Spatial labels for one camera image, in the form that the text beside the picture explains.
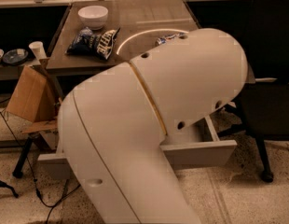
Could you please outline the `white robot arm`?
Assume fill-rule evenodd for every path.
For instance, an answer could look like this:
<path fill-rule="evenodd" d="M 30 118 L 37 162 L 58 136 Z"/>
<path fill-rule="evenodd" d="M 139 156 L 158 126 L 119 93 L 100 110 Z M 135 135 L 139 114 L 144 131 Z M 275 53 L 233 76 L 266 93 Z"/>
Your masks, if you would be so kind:
<path fill-rule="evenodd" d="M 200 224 L 160 145 L 236 97 L 247 70 L 234 37 L 198 29 L 64 98 L 59 146 L 106 224 Z"/>

